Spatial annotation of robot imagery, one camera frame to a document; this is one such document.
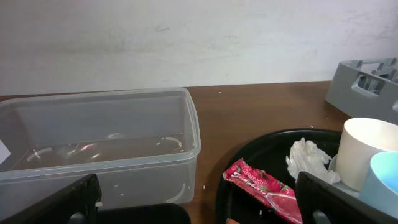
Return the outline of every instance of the clear plastic bin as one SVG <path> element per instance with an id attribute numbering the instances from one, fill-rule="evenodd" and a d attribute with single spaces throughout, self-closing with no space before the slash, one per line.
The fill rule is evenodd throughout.
<path id="1" fill-rule="evenodd" d="M 200 152 L 188 90 L 112 91 L 0 103 L 0 220 L 86 174 L 101 209 L 193 198 Z"/>

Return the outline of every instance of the white wall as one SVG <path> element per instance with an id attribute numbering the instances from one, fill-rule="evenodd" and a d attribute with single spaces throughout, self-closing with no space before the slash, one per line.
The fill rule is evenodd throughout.
<path id="1" fill-rule="evenodd" d="M 0 95 L 330 80 L 397 34 L 396 0 L 2 0 Z"/>

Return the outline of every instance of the cup rim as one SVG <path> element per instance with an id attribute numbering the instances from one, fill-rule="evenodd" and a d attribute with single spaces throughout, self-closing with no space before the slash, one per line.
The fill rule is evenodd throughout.
<path id="1" fill-rule="evenodd" d="M 346 121 L 344 122 L 344 130 L 345 130 L 352 138 L 354 138 L 355 140 L 357 140 L 357 141 L 359 141 L 359 142 L 361 142 L 361 143 L 363 143 L 363 144 L 365 144 L 365 145 L 371 146 L 371 147 L 373 147 L 373 148 L 380 149 L 380 150 L 382 150 L 382 151 L 387 151 L 387 152 L 398 152 L 398 148 L 397 148 L 397 149 L 387 149 L 387 148 L 385 148 L 385 147 L 381 147 L 381 146 L 375 145 L 373 142 L 368 142 L 368 141 L 366 141 L 366 139 L 365 139 L 365 140 L 364 140 L 364 139 L 360 139 L 360 138 L 358 137 L 358 135 L 355 134 L 355 131 L 350 130 L 350 128 L 349 128 L 349 125 L 351 125 L 353 122 L 359 122 L 359 121 L 362 121 L 362 122 L 363 122 L 363 121 L 372 121 L 372 122 L 382 123 L 382 124 L 385 125 L 385 126 L 390 126 L 390 127 L 392 127 L 393 129 L 396 129 L 396 130 L 397 130 L 397 133 L 398 133 L 398 125 L 392 124 L 392 123 L 387 122 L 387 121 L 382 121 L 382 120 L 379 120 L 379 119 L 374 119 L 374 118 L 351 118 L 351 119 L 348 119 L 348 120 L 346 120 Z"/>
<path id="2" fill-rule="evenodd" d="M 369 168 L 370 168 L 370 170 L 373 172 L 374 176 L 380 181 L 380 183 L 383 184 L 383 186 L 387 187 L 393 194 L 395 194 L 396 196 L 398 196 L 398 192 L 396 192 L 395 190 L 392 190 L 386 183 L 384 183 L 384 181 L 382 181 L 382 180 L 379 178 L 379 176 L 376 174 L 376 172 L 375 172 L 374 169 L 373 169 L 374 160 L 378 159 L 378 157 L 385 156 L 385 154 L 395 154 L 395 155 L 398 155 L 398 152 L 379 152 L 379 153 L 376 153 L 376 154 L 375 154 L 374 156 L 372 156 L 372 158 L 371 158 L 371 162 L 370 162 Z"/>

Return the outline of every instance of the gray basket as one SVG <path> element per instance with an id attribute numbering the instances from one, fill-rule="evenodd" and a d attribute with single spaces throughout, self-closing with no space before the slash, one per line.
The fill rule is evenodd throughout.
<path id="1" fill-rule="evenodd" d="M 340 62 L 325 100 L 351 117 L 398 124 L 396 58 Z"/>

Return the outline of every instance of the round black plate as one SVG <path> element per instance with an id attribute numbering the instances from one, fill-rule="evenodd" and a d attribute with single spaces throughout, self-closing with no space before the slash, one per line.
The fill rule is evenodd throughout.
<path id="1" fill-rule="evenodd" d="M 322 129 L 290 129 L 266 134 L 244 146 L 230 160 L 225 170 L 243 158 L 251 167 L 264 170 L 294 189 L 295 181 L 287 172 L 286 164 L 286 156 L 290 154 L 293 143 L 301 138 L 311 140 L 333 157 L 337 154 L 340 137 L 341 132 Z M 254 197 L 231 182 L 224 181 L 222 177 L 217 190 L 216 216 L 219 224 L 224 224 L 227 218 L 240 224 L 286 223 Z"/>

